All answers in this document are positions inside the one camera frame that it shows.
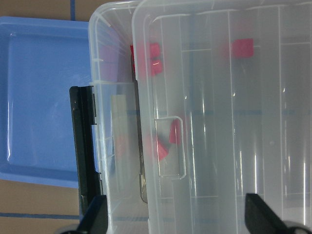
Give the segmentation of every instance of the clear plastic container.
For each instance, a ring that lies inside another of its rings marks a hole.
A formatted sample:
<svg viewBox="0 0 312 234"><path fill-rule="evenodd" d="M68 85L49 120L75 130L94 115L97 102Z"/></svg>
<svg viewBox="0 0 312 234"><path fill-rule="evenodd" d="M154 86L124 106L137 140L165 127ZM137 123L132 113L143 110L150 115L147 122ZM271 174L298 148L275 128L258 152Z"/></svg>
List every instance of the clear plastic container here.
<svg viewBox="0 0 312 234"><path fill-rule="evenodd" d="M148 233L148 206L140 197L138 109L130 50L137 4L105 4L89 23L98 167L108 199L109 234Z"/></svg>
<svg viewBox="0 0 312 234"><path fill-rule="evenodd" d="M295 0L137 7L150 234L247 234L246 193L312 227L311 21Z"/></svg>

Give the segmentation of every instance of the pink cube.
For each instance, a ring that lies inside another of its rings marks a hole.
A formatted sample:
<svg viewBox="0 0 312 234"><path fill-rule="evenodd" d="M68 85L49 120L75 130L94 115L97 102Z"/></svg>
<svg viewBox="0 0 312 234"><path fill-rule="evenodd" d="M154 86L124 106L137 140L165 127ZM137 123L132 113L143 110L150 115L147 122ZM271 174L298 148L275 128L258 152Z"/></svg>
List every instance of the pink cube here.
<svg viewBox="0 0 312 234"><path fill-rule="evenodd" d="M157 139L158 160L162 161L169 153L166 147Z"/></svg>
<svg viewBox="0 0 312 234"><path fill-rule="evenodd" d="M254 55L254 39L237 39L232 42L232 56L236 59L250 58Z"/></svg>
<svg viewBox="0 0 312 234"><path fill-rule="evenodd" d="M134 54L134 51L133 51L133 45L130 45L130 50L131 50L131 59L134 62L135 61L135 54Z"/></svg>
<svg viewBox="0 0 312 234"><path fill-rule="evenodd" d="M150 44L151 58L156 58L160 56L160 46L158 43Z"/></svg>
<svg viewBox="0 0 312 234"><path fill-rule="evenodd" d="M159 73L162 73L162 63L159 59L151 61L151 75L155 76Z"/></svg>

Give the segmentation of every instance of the blue plastic tray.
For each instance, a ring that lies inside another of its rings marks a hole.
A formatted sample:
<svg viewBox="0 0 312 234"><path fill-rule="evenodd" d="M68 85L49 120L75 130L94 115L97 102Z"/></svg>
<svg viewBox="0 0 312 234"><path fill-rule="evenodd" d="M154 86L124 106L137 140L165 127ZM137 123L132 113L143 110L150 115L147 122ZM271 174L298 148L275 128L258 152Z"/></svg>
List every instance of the blue plastic tray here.
<svg viewBox="0 0 312 234"><path fill-rule="evenodd" d="M69 88L91 81L87 26L0 18L0 179L78 187Z"/></svg>

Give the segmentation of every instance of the red block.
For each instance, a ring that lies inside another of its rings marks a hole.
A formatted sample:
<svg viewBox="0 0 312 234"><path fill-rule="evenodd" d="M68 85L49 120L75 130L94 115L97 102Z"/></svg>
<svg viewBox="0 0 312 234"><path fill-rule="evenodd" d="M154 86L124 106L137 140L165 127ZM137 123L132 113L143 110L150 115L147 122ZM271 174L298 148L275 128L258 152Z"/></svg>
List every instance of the red block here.
<svg viewBox="0 0 312 234"><path fill-rule="evenodd" d="M134 61L135 60L135 54L133 51L133 45L130 45L130 50L131 50L131 59Z"/></svg>
<svg viewBox="0 0 312 234"><path fill-rule="evenodd" d="M162 161L169 153L166 147L157 139L158 160Z"/></svg>
<svg viewBox="0 0 312 234"><path fill-rule="evenodd" d="M232 55L234 58L250 58L254 55L254 39L237 39L232 42Z"/></svg>
<svg viewBox="0 0 312 234"><path fill-rule="evenodd" d="M160 56L160 46L158 43L150 44L151 58L156 58Z"/></svg>
<svg viewBox="0 0 312 234"><path fill-rule="evenodd" d="M151 61L151 75L155 76L159 73L162 73L162 63L159 59Z"/></svg>
<svg viewBox="0 0 312 234"><path fill-rule="evenodd" d="M169 133L169 142L171 144L177 144L177 145L181 143L181 127L180 127L180 121L178 119L175 119L171 123L170 133Z"/></svg>

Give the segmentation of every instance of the plastic storage box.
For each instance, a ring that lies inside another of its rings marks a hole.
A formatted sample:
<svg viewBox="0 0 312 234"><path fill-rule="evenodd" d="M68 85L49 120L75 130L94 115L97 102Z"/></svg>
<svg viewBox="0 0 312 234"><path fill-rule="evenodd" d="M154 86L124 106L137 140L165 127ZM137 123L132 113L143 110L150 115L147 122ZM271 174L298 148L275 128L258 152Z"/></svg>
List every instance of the plastic storage box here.
<svg viewBox="0 0 312 234"><path fill-rule="evenodd" d="M145 0L95 11L89 38L109 233L246 234L246 193L311 228L311 21L312 3L298 0Z"/></svg>

